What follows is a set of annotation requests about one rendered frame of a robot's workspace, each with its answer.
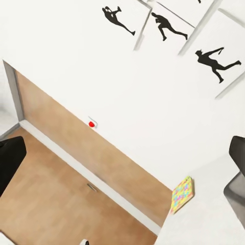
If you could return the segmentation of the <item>jigsaw puzzle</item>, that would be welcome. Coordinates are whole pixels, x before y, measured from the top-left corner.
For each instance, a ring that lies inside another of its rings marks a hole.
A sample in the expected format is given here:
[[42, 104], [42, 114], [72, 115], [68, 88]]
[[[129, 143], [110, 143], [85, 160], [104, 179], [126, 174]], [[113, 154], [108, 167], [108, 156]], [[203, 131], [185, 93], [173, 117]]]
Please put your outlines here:
[[192, 178], [186, 176], [174, 190], [172, 194], [171, 214], [175, 213], [184, 203], [193, 196]]

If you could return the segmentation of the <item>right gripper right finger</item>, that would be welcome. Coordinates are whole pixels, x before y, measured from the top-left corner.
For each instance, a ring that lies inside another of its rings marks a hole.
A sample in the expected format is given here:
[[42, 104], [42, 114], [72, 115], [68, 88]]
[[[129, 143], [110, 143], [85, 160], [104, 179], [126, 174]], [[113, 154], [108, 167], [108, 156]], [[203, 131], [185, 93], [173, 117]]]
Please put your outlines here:
[[233, 136], [230, 147], [229, 155], [242, 172], [245, 177], [245, 138], [240, 136]]

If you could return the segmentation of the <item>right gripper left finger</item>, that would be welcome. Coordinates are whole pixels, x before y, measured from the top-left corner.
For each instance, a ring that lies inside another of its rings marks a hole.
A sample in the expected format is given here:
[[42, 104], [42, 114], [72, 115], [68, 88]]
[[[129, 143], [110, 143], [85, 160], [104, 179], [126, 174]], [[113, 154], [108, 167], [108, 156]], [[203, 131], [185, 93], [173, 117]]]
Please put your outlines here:
[[27, 155], [22, 136], [0, 141], [0, 197]]

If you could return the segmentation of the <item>toy box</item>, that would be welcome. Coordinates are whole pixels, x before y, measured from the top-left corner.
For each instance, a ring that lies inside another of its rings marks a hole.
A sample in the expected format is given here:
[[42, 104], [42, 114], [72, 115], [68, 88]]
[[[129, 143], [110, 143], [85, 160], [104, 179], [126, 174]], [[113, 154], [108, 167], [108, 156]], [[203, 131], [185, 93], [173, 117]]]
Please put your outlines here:
[[223, 196], [245, 229], [245, 177], [241, 171], [224, 187]]

